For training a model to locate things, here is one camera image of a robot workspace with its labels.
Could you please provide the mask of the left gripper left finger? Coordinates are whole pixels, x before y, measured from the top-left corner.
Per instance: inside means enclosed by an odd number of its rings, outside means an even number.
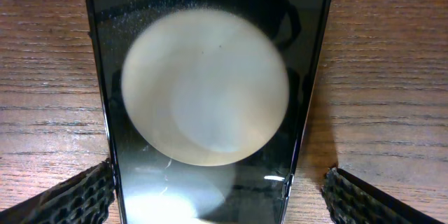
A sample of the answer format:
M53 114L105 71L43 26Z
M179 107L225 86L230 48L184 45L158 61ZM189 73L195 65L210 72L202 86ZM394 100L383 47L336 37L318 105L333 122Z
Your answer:
M113 203L114 180L105 160L1 212L1 224L102 224Z

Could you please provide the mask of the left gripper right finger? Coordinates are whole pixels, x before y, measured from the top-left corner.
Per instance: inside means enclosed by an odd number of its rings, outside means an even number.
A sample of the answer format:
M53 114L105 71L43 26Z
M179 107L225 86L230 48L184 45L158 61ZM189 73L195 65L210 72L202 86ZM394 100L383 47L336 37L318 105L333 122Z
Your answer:
M442 224L339 167L325 174L321 194L337 224Z

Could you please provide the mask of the black Samsung Galaxy smartphone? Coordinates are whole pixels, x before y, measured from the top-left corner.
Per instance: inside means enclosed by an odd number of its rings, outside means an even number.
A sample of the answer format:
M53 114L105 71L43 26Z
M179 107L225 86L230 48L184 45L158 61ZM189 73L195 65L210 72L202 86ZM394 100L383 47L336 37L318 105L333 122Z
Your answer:
M122 223L285 221L331 0L85 0Z

